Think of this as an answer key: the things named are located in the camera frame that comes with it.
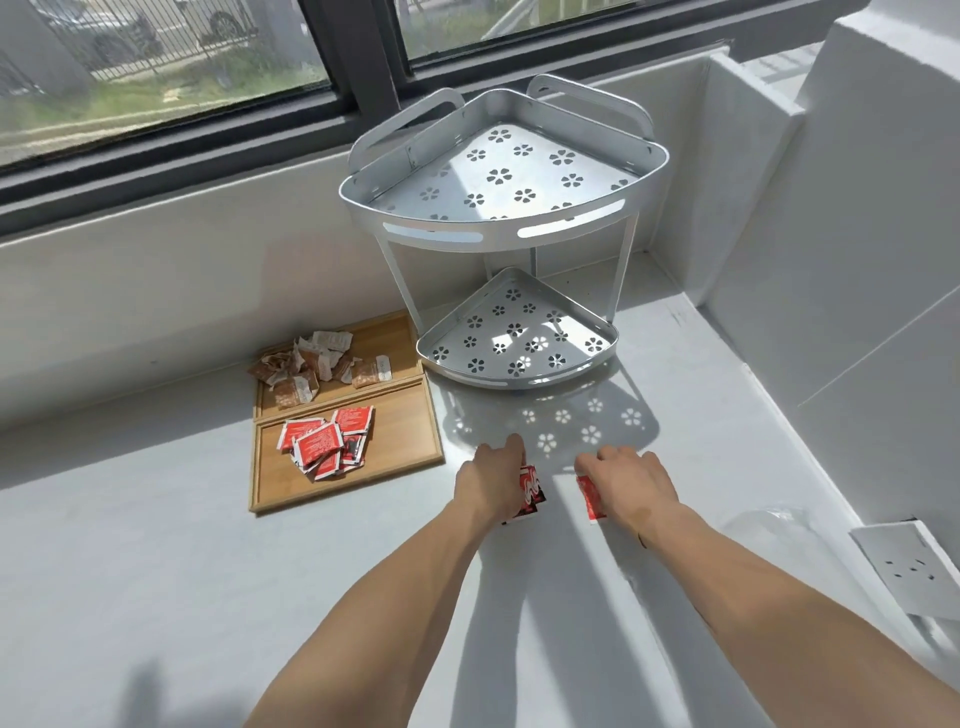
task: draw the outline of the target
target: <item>hand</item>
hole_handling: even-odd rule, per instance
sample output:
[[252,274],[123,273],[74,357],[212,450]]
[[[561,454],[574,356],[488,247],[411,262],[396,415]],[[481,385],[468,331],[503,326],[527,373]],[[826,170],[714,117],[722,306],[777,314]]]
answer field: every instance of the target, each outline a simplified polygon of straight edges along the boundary
[[525,502],[520,488],[525,459],[523,438],[516,433],[500,449],[484,443],[457,472],[453,501],[467,506],[487,528],[511,519]]
[[680,502],[653,452],[641,457],[631,448],[605,445],[596,455],[581,452],[574,468],[593,481],[607,513],[641,536],[654,511]]

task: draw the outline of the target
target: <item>shelf leg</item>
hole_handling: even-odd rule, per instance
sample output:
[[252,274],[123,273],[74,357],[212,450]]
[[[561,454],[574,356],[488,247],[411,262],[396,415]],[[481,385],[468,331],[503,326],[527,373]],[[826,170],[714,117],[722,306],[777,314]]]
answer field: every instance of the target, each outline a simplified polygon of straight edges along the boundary
[[390,272],[394,274],[396,287],[400,289],[400,296],[403,297],[403,302],[407,304],[407,310],[410,311],[410,318],[414,320],[414,326],[417,328],[417,334],[422,335],[423,319],[420,317],[420,313],[417,311],[417,307],[414,305],[414,297],[410,295],[410,289],[407,288],[407,281],[403,279],[403,274],[400,273],[400,267],[396,264],[394,252],[390,248],[390,241],[386,238],[377,236],[376,242],[380,244],[380,250],[383,251],[383,256],[387,259],[387,265],[390,267]]
[[616,315],[616,305],[620,303],[620,289],[623,288],[623,279],[627,275],[627,263],[630,261],[630,250],[634,246],[636,222],[639,214],[627,218],[627,227],[623,231],[623,245],[620,246],[620,258],[616,261],[616,273],[613,276],[613,289],[610,292],[610,305],[607,306],[607,321],[613,323]]

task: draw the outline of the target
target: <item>shelf handle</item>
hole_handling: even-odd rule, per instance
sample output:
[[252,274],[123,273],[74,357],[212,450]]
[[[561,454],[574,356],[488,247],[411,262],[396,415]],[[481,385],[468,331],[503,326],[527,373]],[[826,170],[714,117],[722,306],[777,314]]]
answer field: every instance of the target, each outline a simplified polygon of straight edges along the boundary
[[460,109],[464,105],[464,97],[452,88],[440,88],[399,113],[395,113],[386,121],[380,122],[368,132],[362,133],[350,147],[350,155],[347,158],[347,167],[350,174],[355,175],[360,171],[362,166],[360,158],[371,146],[378,141],[383,141],[393,132],[403,129],[410,122],[416,121],[427,112],[443,104],[453,104],[456,109]]
[[640,136],[649,141],[654,140],[654,121],[650,118],[647,110],[636,101],[625,99],[622,96],[603,91],[593,86],[577,84],[568,79],[562,79],[559,76],[553,76],[549,73],[541,73],[534,76],[533,80],[527,86],[527,96],[532,99],[539,99],[548,93],[565,93],[575,96],[582,101],[591,104],[618,111],[619,113],[633,119],[640,127]]

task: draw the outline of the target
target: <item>person's right arm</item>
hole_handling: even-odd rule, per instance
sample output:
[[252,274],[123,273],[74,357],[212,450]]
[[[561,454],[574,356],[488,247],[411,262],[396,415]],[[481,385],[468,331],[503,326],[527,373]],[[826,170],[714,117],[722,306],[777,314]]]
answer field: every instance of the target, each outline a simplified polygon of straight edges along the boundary
[[577,457],[607,512],[653,549],[779,728],[948,728],[960,693],[850,610],[680,504],[653,452]]

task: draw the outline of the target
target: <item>person's left arm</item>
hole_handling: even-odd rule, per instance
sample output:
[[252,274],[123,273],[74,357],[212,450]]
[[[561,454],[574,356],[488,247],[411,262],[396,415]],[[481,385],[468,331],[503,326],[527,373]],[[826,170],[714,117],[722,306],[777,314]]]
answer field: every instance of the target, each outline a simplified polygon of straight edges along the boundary
[[433,521],[354,584],[280,671],[246,728],[405,726],[470,560],[523,505],[523,440],[481,445]]

